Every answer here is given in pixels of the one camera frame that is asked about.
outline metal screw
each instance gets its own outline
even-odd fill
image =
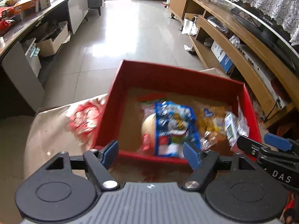
[[[188,181],[188,182],[185,182],[185,187],[188,188],[188,189],[195,189],[199,186],[199,183],[196,182],[196,181]]]
[[[113,189],[118,185],[118,183],[114,180],[107,180],[103,183],[103,186],[107,189]]]

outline white lace curtain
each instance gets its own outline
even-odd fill
[[[299,0],[241,0],[273,18],[290,33],[292,46],[299,44]]]

